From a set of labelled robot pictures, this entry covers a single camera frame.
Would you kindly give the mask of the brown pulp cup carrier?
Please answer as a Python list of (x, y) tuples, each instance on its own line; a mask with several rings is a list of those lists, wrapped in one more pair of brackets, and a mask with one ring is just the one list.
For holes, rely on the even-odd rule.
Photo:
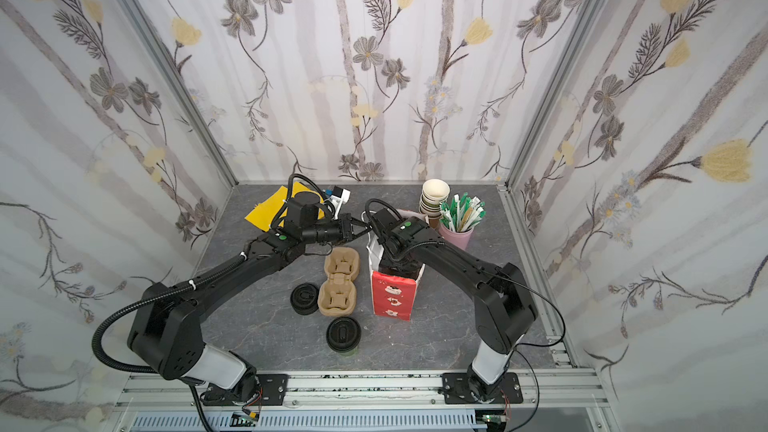
[(335, 247), (325, 257), (326, 281), (319, 288), (317, 305), (327, 317), (343, 317), (353, 313), (357, 304), (354, 281), (360, 273), (359, 253), (350, 247)]

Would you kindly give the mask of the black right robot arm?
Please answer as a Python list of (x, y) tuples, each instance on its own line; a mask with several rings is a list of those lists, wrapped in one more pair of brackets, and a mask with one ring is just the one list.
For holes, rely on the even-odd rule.
[(538, 293), (517, 266), (477, 258), (447, 242), (427, 222), (405, 217), (381, 199), (367, 200), (364, 213), (376, 243), (383, 247), (386, 267), (430, 267), (472, 299), (480, 345), (467, 370), (467, 388), (475, 401), (491, 401), (511, 356), (539, 317), (534, 303)]

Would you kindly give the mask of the red white paper bag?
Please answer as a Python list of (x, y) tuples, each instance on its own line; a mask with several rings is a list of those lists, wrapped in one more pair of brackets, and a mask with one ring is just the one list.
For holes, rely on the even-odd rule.
[(382, 264), (384, 248), (373, 232), (367, 234), (368, 275), (374, 313), (401, 321), (410, 321), (425, 265), (412, 261), (408, 272), (399, 272)]

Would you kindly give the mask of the black plastic cup lid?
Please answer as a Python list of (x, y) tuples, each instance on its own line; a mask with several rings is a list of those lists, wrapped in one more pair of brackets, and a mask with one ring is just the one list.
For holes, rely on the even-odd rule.
[(352, 317), (337, 317), (326, 330), (326, 342), (331, 350), (340, 352), (358, 347), (362, 335), (360, 324)]

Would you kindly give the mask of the green paper coffee cup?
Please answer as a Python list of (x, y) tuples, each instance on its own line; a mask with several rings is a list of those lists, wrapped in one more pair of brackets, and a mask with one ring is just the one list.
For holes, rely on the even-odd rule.
[(357, 353), (358, 353), (358, 350), (359, 350), (359, 348), (355, 347), (355, 348), (353, 348), (353, 349), (349, 349), (349, 350), (340, 351), (340, 352), (338, 352), (338, 353), (339, 353), (340, 355), (342, 355), (342, 356), (345, 356), (345, 357), (349, 357), (349, 356), (354, 356), (355, 354), (357, 354)]

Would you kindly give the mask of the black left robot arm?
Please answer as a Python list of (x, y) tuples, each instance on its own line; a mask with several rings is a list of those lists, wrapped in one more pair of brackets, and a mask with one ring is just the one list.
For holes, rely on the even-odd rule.
[[(286, 197), (266, 231), (247, 241), (238, 255), (206, 272), (173, 286), (146, 289), (141, 300), (114, 312), (96, 328), (92, 352), (114, 370), (157, 374), (190, 387), (206, 383), (229, 402), (252, 403), (262, 392), (256, 368), (233, 352), (207, 344), (203, 322), (255, 282), (304, 256), (309, 246), (345, 245), (373, 229), (369, 222), (342, 212), (333, 196), (308, 177), (292, 174)], [(108, 329), (127, 315), (134, 317), (127, 346), (140, 358), (138, 365), (110, 356), (103, 345)]]

